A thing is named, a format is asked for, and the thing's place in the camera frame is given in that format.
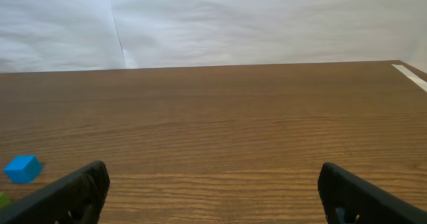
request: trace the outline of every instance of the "cube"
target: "cube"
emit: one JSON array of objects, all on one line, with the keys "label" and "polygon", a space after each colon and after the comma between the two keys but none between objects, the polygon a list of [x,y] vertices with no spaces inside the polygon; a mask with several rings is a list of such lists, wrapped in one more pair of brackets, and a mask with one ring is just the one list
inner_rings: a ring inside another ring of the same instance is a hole
[{"label": "cube", "polygon": [[11,201],[9,198],[4,193],[0,193],[0,208],[7,206],[10,203]]},{"label": "cube", "polygon": [[19,155],[3,171],[13,183],[30,183],[38,176],[41,169],[42,166],[35,155]]}]

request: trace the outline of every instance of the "black object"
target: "black object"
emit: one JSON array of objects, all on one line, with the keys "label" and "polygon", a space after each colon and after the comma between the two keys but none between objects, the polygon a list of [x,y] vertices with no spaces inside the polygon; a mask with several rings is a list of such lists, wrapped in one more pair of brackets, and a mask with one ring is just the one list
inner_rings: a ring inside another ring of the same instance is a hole
[{"label": "black object", "polygon": [[95,161],[0,210],[0,224],[97,223],[107,197],[105,164]]},{"label": "black object", "polygon": [[323,165],[318,190],[329,224],[427,223],[427,212],[333,163]]}]

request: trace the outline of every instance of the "white tape strip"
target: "white tape strip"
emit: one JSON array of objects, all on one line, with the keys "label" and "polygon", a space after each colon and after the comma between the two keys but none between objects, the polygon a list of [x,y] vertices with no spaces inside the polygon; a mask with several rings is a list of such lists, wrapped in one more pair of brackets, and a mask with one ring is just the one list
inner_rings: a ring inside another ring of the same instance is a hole
[{"label": "white tape strip", "polygon": [[427,82],[425,80],[419,78],[417,75],[415,75],[413,72],[409,71],[406,67],[403,65],[394,65],[393,67],[397,68],[401,73],[405,74],[409,79],[411,79],[415,84],[417,84],[419,87],[421,87],[423,90],[427,91]]}]

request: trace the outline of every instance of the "tabletop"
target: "tabletop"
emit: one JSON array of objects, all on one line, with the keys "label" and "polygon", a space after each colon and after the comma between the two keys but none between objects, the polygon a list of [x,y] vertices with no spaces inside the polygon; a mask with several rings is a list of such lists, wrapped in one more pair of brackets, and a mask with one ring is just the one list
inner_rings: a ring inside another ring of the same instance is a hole
[{"label": "tabletop", "polygon": [[16,201],[94,161],[100,223],[326,223],[333,162],[427,210],[427,93],[399,61],[0,74],[0,166]]}]

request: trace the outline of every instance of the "blue cube's top face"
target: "blue cube's top face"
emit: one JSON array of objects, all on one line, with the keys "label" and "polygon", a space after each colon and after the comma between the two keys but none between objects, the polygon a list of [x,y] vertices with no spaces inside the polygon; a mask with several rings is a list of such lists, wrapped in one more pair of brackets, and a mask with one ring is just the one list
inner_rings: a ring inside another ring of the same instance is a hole
[{"label": "blue cube's top face", "polygon": [[16,171],[24,169],[28,163],[35,159],[35,155],[16,156],[5,168],[4,171]]}]

